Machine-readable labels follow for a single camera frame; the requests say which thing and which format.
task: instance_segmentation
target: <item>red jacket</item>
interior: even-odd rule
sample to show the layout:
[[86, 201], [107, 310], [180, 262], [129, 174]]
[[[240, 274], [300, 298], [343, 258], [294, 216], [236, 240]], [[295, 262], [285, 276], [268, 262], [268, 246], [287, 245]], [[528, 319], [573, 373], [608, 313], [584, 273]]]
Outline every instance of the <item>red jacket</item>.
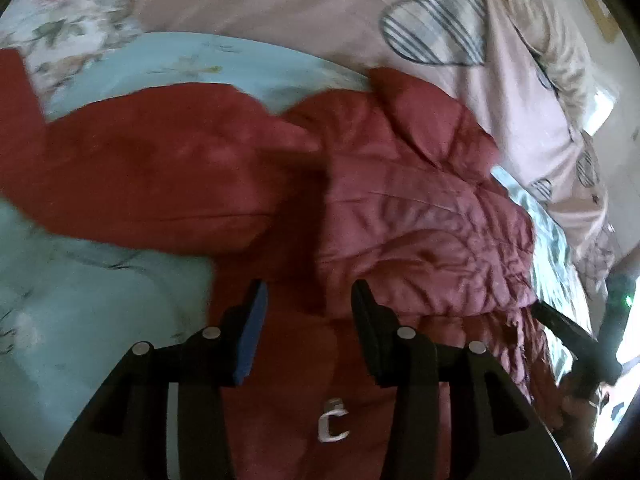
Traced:
[[[182, 84], [46, 125], [14, 51], [0, 70], [0, 188], [28, 216], [63, 235], [214, 256], [214, 320], [251, 278], [269, 283], [254, 369], [225, 393], [239, 478], [378, 478], [394, 392], [361, 358], [357, 278], [436, 342], [486, 342], [557, 423], [527, 308], [532, 224], [490, 176], [492, 138], [437, 87], [380, 68], [372, 92], [327, 91], [275, 117], [231, 86]], [[319, 444], [331, 397], [350, 412], [334, 433], [351, 434]], [[446, 476], [445, 384], [441, 402]]]

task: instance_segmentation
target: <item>bed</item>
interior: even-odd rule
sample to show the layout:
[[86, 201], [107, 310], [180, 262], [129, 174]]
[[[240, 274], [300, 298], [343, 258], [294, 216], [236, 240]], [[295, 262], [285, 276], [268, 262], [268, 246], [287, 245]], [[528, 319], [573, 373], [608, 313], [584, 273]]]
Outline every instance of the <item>bed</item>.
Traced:
[[[108, 2], [109, 12], [114, 1], [120, 0]], [[556, 92], [513, 27], [503, 0], [483, 0], [484, 22], [476, 28], [475, 47], [436, 63], [402, 46], [393, 33], [401, 4], [417, 0], [131, 1], [132, 16], [145, 30], [221, 36], [169, 33], [133, 39], [140, 33], [137, 25], [113, 27], [109, 34], [118, 39], [100, 44], [96, 59], [101, 62], [88, 66], [93, 58], [81, 54], [71, 72], [65, 72], [62, 85], [42, 81], [49, 118], [88, 102], [175, 82], [231, 82], [279, 112], [321, 89], [365, 88], [366, 79], [358, 72], [371, 64], [418, 75], [465, 102], [494, 136], [504, 155], [494, 176], [534, 221], [532, 285], [540, 299], [591, 330], [572, 258], [601, 227], [606, 194], [585, 162], [590, 156], [582, 136], [572, 132]], [[123, 16], [129, 19], [129, 13]], [[334, 16], [344, 21], [337, 23]], [[123, 30], [124, 37], [119, 35]], [[288, 50], [283, 54], [282, 49], [228, 36], [317, 57]], [[46, 43], [48, 36], [38, 41]], [[242, 51], [248, 58], [238, 57]], [[41, 65], [32, 66], [35, 76], [42, 75], [37, 70]], [[0, 312], [0, 343], [6, 355], [0, 367], [3, 378], [10, 378], [1, 381], [0, 394], [13, 408], [0, 411], [0, 422], [18, 455], [42, 476], [72, 421], [133, 342], [147, 338], [165, 346], [183, 341], [203, 325], [214, 270], [202, 258], [55, 237], [8, 203], [2, 204], [0, 235], [8, 248], [0, 273], [6, 298]], [[41, 269], [37, 283], [34, 272], [27, 270], [33, 266]], [[150, 325], [151, 312], [155, 322]], [[547, 336], [559, 380], [572, 358], [552, 334]], [[37, 436], [23, 430], [31, 424], [42, 428]]]

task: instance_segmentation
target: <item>bedsheet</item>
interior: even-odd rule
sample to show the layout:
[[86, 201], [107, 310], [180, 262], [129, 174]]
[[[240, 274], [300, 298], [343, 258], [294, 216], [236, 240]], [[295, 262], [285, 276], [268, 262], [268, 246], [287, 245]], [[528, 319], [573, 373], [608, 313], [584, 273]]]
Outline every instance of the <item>bedsheet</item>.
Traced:
[[514, 29], [503, 0], [132, 0], [145, 30], [209, 32], [364, 72], [389, 66], [461, 100], [501, 166], [544, 203], [578, 258], [607, 206], [593, 153]]
[[[279, 47], [200, 34], [145, 34], [78, 75], [65, 98], [50, 105], [49, 117], [145, 86], [189, 81], [233, 83], [273, 111], [321, 89], [367, 85], [358, 74]], [[536, 291], [562, 308], [580, 290], [561, 283], [568, 254], [562, 231], [504, 170], [494, 171], [539, 232]], [[550, 241], [541, 244], [541, 238]], [[55, 237], [6, 202], [0, 240], [0, 396], [7, 407], [0, 410], [0, 425], [18, 455], [42, 476], [73, 420], [133, 342], [181, 342], [204, 324], [212, 269], [202, 258]], [[574, 301], [566, 312], [575, 309], [578, 316], [580, 304]], [[567, 363], [554, 365], [558, 370]], [[41, 428], [38, 434], [24, 432], [34, 425]], [[176, 463], [174, 456], [170, 466]]]

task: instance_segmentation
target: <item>jacket sleeve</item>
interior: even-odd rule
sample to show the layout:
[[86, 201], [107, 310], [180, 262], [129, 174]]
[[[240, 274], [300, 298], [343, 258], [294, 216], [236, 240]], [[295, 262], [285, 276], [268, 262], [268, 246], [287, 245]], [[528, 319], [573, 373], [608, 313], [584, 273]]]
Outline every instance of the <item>jacket sleeve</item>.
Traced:
[[182, 84], [46, 125], [20, 56], [0, 51], [0, 189], [49, 231], [134, 248], [244, 249], [296, 192], [303, 131], [233, 87]]

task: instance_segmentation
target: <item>pillow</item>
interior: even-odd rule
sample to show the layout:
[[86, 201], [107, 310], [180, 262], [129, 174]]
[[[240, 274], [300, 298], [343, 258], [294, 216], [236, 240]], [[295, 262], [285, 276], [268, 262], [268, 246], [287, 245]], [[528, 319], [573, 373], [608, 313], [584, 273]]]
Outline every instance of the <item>pillow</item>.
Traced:
[[594, 94], [591, 57], [584, 38], [556, 0], [504, 0], [513, 25], [558, 90], [571, 126], [579, 132]]
[[12, 0], [0, 48], [18, 48], [45, 105], [69, 78], [140, 33], [130, 0]]

